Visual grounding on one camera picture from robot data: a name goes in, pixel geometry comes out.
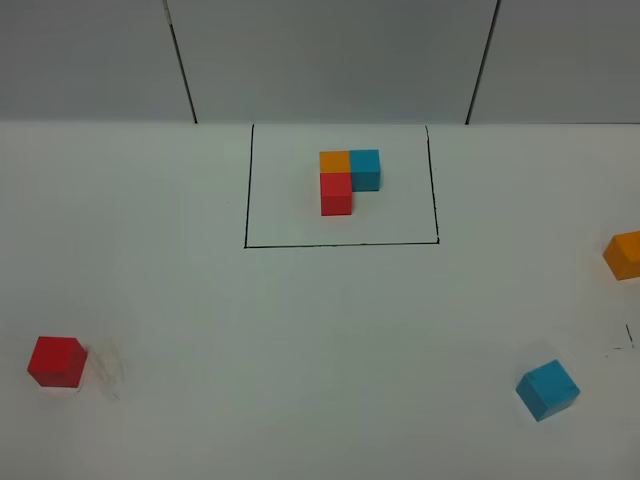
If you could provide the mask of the red template block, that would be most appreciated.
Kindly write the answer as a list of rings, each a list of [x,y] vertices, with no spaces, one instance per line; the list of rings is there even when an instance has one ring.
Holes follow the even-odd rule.
[[[322,216],[351,215],[353,211],[351,174],[321,173],[320,199]]]

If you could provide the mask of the orange template block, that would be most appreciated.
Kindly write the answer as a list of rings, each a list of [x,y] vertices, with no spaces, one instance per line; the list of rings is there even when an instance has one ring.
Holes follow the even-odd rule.
[[[319,161],[322,174],[351,172],[349,151],[321,151]]]

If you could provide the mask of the blue template block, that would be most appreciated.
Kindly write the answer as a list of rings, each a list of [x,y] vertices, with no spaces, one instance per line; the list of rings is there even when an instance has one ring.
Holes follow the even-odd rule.
[[[379,191],[381,163],[378,150],[350,150],[351,183],[354,192]]]

